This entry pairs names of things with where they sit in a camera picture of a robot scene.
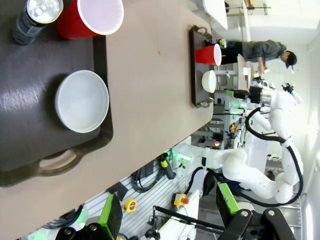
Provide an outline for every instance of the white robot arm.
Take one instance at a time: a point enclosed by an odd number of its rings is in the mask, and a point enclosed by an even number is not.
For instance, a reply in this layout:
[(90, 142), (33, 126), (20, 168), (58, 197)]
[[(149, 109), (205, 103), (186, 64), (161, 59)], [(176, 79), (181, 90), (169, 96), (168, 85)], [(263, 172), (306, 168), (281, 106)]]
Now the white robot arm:
[[(263, 98), (263, 94), (271, 94), (271, 96)], [(288, 146), (292, 148), (300, 170), (303, 169), (300, 154), (287, 128), (289, 113), (298, 102), (295, 96), (285, 91), (262, 92), (260, 103), (270, 107), (269, 121), (259, 112), (253, 115), (266, 130), (275, 131), (285, 140), (282, 144), (281, 158), (284, 172), (279, 174), (275, 181), (270, 180), (257, 168), (248, 166), (246, 164), (247, 154), (242, 148), (215, 150), (186, 143), (182, 143), (176, 149), (178, 156), (188, 159), (183, 161), (184, 167), (178, 169), (178, 176), (189, 175), (198, 167), (222, 169), (227, 179), (245, 184), (261, 198), (274, 197), (281, 204), (287, 203), (293, 195), (293, 186), (299, 181), (295, 162), (287, 149)]]

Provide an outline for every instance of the red cup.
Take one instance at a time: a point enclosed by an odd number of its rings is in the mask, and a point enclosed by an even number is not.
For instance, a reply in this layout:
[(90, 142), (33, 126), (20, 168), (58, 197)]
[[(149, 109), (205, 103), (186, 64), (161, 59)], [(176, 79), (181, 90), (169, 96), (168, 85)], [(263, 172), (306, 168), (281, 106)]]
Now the red cup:
[(109, 35), (124, 19), (121, 0), (73, 0), (57, 20), (57, 31), (69, 40)]
[(195, 62), (198, 64), (210, 64), (220, 66), (222, 53), (219, 44), (206, 46), (195, 50)]

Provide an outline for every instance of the black cap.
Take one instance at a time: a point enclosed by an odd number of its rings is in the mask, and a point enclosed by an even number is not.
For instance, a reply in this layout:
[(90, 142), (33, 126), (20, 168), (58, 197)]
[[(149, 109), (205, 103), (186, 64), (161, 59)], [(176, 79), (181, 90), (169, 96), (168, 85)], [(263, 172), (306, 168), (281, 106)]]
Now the black cap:
[(294, 65), (297, 63), (297, 56), (292, 51), (287, 51), (287, 53), (290, 53), (288, 56), (288, 59), (285, 62), (286, 68), (292, 67), (294, 69)]

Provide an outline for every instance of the bolt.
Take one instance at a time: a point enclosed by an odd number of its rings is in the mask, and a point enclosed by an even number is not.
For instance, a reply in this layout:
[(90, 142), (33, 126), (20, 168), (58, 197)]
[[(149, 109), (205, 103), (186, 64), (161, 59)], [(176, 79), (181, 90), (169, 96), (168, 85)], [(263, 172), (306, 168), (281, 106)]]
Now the bolt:
[(70, 229), (64, 230), (64, 234), (65, 234), (65, 235), (70, 235), (70, 234), (71, 234), (71, 230), (70, 230)]
[(96, 225), (91, 225), (89, 228), (90, 228), (91, 231), (97, 230), (97, 226)]
[(246, 211), (242, 211), (242, 212), (241, 212), (241, 215), (244, 216), (244, 217), (246, 217), (246, 216), (248, 216), (249, 214), (248, 214)]

